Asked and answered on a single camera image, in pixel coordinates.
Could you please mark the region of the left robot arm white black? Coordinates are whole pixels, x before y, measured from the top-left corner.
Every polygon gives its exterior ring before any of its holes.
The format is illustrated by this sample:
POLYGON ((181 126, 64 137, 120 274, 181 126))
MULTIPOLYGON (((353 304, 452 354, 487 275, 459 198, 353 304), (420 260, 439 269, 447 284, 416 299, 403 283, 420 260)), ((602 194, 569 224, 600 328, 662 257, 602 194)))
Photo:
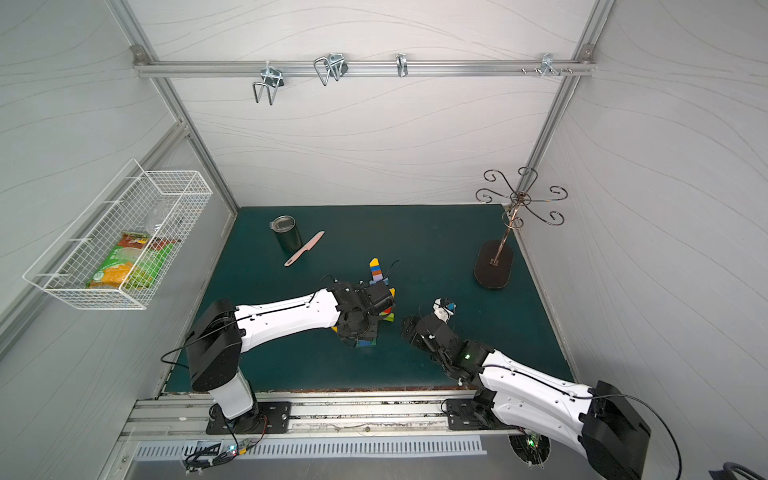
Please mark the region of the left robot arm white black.
POLYGON ((293 299, 259 305, 211 304, 193 324, 186 351, 191 389, 209 393, 208 435, 284 434, 292 405, 259 402, 240 368, 241 356, 267 342, 331 329, 346 345, 372 345, 381 321, 392 319, 395 289, 383 280, 365 286, 334 282, 293 299))

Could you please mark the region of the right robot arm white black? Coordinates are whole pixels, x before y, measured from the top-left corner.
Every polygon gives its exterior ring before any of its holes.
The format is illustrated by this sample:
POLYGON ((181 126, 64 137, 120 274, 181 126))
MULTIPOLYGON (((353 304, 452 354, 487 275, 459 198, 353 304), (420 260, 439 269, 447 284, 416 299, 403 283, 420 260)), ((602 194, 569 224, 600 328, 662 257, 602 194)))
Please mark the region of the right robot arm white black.
POLYGON ((546 459, 551 441, 583 455, 605 479, 639 479, 651 428, 613 385, 572 383, 531 369, 482 342, 463 340, 434 314, 405 319, 402 337, 445 374, 474 388, 443 404, 452 430, 516 430, 524 460, 546 459))

